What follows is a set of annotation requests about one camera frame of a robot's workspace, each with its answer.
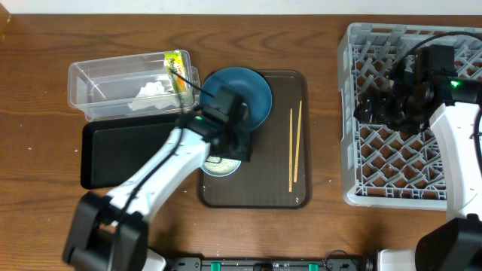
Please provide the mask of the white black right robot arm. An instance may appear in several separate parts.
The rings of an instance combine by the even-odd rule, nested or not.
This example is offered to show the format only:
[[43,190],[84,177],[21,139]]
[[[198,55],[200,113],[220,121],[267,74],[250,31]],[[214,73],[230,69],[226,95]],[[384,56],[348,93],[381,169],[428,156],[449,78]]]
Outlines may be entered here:
[[394,94],[366,91],[354,116],[362,123],[435,136],[447,189],[447,221],[414,249],[378,253],[378,270],[481,268],[481,83],[434,76]]

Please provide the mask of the light blue bowl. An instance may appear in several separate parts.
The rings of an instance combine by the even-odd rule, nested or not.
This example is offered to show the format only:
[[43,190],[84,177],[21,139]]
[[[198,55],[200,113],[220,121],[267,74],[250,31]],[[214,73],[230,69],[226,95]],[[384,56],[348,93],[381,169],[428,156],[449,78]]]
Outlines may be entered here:
[[235,172],[241,162],[221,157],[208,157],[200,167],[207,175],[213,177],[225,177]]

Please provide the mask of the yellow snack wrapper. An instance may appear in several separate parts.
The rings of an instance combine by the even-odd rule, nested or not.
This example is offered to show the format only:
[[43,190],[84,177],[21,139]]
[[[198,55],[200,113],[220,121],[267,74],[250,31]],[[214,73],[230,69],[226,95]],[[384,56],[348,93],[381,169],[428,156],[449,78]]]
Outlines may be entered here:
[[175,93],[186,93],[188,88],[183,80],[185,77],[185,64],[179,50],[168,51],[164,54],[164,66]]

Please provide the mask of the white tissue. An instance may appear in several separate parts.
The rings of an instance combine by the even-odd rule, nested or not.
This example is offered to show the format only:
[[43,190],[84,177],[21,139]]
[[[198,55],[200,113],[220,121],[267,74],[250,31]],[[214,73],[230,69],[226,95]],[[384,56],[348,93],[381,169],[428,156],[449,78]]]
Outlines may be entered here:
[[133,111],[150,107],[163,110],[169,107],[179,107],[179,101],[171,84],[156,81],[148,82],[142,87],[128,107]]

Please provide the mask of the white rice pile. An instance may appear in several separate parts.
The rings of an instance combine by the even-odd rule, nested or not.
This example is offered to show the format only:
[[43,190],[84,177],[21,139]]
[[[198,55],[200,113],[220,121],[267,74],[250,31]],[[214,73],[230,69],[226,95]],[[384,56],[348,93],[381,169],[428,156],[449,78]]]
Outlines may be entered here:
[[226,174],[227,172],[235,170],[240,164],[238,160],[231,160],[220,157],[209,157],[204,163],[204,167],[216,174]]

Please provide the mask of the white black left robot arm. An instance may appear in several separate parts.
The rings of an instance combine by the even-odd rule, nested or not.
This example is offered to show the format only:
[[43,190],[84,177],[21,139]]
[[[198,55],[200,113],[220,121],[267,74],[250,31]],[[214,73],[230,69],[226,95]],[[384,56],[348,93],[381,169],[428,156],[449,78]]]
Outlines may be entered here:
[[148,247],[151,219],[208,157],[248,160],[251,137],[245,121],[182,120],[132,177],[104,196],[80,198],[63,261],[76,270],[165,270],[166,258]]

